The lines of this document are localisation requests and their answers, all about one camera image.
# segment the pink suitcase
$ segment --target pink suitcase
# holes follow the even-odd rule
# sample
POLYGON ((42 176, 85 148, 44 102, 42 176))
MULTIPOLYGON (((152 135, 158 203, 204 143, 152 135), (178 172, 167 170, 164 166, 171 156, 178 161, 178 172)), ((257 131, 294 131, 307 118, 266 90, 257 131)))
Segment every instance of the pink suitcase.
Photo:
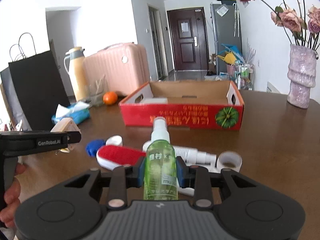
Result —
POLYGON ((143 45, 119 43, 86 57, 83 66, 88 84, 105 75, 105 90, 127 96, 150 81, 147 51, 143 45))

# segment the wooden table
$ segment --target wooden table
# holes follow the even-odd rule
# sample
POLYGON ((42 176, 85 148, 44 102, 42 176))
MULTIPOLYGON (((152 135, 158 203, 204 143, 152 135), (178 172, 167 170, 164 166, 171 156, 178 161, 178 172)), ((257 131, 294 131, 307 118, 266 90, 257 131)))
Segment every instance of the wooden table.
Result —
MULTIPOLYGON (((252 91, 241 94, 245 109, 240 131, 169 128, 172 144, 214 154, 238 152, 243 158, 242 174, 302 204, 306 222, 299 240, 318 239, 320 105, 311 100, 309 108, 303 110, 287 103, 285 95, 252 91)), ((151 128, 124 126, 118 106, 92 108, 90 112, 91 119, 79 125, 82 140, 74 151, 24 157, 28 168, 18 177, 22 201, 89 168, 99 167, 96 159, 85 152, 85 146, 93 139, 121 135, 125 146, 137 149, 142 149, 150 139, 151 128)), ((142 189, 128 190, 129 201, 142 196, 142 189)))

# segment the green pumpkin picture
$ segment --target green pumpkin picture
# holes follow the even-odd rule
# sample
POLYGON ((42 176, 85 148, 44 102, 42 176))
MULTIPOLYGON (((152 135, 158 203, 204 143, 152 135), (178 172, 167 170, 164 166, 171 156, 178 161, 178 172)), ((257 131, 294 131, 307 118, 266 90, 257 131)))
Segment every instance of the green pumpkin picture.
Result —
POLYGON ((236 125, 239 120, 239 112, 233 107, 225 107, 216 114, 216 123, 224 129, 236 125))

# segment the refrigerator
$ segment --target refrigerator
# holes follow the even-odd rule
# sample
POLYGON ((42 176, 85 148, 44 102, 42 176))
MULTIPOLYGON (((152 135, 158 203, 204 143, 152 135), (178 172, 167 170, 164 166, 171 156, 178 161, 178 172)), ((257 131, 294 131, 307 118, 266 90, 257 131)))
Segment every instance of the refrigerator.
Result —
MULTIPOLYGON (((225 5, 229 10, 224 16, 220 16, 216 12, 216 9, 220 6, 221 4, 210 5, 216 55, 225 50, 225 47, 221 44, 236 45, 242 53, 241 31, 239 37, 238 30, 236 32, 236 36, 234 36, 236 7, 234 5, 225 5)), ((216 58, 216 68, 217 75, 219 75, 220 72, 227 72, 226 63, 220 58, 216 58)))

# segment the orange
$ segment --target orange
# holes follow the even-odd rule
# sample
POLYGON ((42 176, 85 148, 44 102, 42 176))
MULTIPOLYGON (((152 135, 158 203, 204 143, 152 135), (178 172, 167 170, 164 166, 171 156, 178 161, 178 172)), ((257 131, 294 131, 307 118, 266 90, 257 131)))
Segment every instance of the orange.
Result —
POLYGON ((103 95, 103 102, 107 106, 111 106, 118 100, 118 95, 115 92, 107 92, 103 95))

